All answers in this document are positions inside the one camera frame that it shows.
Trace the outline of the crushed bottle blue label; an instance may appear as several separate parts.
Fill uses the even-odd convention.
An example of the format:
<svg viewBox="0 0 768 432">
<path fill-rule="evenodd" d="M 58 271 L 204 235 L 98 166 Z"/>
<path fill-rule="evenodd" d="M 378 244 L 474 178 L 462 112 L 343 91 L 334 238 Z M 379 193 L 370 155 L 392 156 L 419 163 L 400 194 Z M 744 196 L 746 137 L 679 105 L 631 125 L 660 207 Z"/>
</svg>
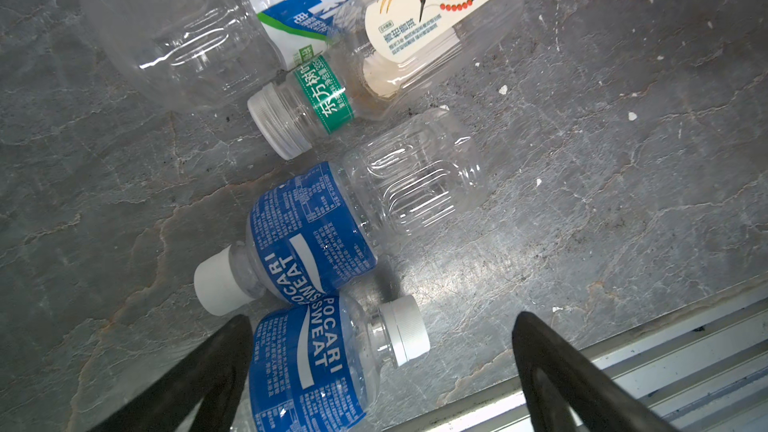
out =
<svg viewBox="0 0 768 432">
<path fill-rule="evenodd" d="M 381 372 L 431 348 L 412 296 L 367 312 L 337 293 L 256 326 L 234 431 L 349 431 L 379 394 Z"/>
</svg>

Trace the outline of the clear bottle blue label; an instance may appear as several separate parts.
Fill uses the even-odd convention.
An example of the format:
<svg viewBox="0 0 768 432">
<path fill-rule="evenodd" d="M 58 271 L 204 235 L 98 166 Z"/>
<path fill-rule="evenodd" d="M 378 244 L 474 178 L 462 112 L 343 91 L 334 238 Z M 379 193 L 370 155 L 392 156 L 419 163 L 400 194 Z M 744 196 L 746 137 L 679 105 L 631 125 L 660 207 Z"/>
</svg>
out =
<svg viewBox="0 0 768 432">
<path fill-rule="evenodd" d="M 374 270 L 385 248 L 453 225 L 487 195 L 469 128 L 431 109 L 263 193 L 244 239 L 197 267 L 196 296 L 216 316 L 266 294 L 317 301 Z"/>
</svg>

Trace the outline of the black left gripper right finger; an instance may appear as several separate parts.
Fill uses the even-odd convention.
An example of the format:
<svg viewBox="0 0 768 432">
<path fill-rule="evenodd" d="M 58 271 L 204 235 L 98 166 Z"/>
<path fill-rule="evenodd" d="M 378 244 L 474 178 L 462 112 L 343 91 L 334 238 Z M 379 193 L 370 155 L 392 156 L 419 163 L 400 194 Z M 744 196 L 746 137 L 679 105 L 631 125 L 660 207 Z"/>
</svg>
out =
<svg viewBox="0 0 768 432">
<path fill-rule="evenodd" d="M 513 352 L 533 429 L 575 431 L 574 415 L 590 431 L 673 431 L 538 316 L 520 313 Z"/>
</svg>

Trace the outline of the aluminium rail base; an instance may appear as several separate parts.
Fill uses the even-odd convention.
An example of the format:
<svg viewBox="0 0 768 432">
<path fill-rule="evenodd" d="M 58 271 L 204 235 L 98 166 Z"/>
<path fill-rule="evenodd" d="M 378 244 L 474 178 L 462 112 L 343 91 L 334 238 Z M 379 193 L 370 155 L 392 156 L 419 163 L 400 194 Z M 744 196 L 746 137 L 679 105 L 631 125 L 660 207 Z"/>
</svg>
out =
<svg viewBox="0 0 768 432">
<path fill-rule="evenodd" d="M 767 428 L 767 278 L 756 276 L 583 349 L 682 431 Z"/>
</svg>

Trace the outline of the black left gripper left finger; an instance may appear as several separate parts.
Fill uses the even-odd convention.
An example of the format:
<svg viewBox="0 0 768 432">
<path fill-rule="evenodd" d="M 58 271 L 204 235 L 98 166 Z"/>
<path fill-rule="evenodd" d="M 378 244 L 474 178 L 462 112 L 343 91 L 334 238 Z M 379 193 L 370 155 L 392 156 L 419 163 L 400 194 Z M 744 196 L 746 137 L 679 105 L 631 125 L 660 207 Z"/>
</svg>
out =
<svg viewBox="0 0 768 432">
<path fill-rule="evenodd" d="M 248 317 L 231 318 L 95 431 L 175 431 L 195 412 L 192 431 L 228 431 L 253 352 Z"/>
</svg>

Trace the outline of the clear bottle white barcode label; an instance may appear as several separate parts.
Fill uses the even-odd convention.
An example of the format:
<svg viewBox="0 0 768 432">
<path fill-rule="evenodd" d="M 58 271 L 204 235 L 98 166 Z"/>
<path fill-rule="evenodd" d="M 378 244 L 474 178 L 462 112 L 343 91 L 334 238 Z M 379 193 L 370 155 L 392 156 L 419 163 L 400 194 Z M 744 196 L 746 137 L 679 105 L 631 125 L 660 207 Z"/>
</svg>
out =
<svg viewBox="0 0 768 432">
<path fill-rule="evenodd" d="M 322 53 L 349 0 L 81 0 L 112 64 L 147 98 L 214 110 Z"/>
</svg>

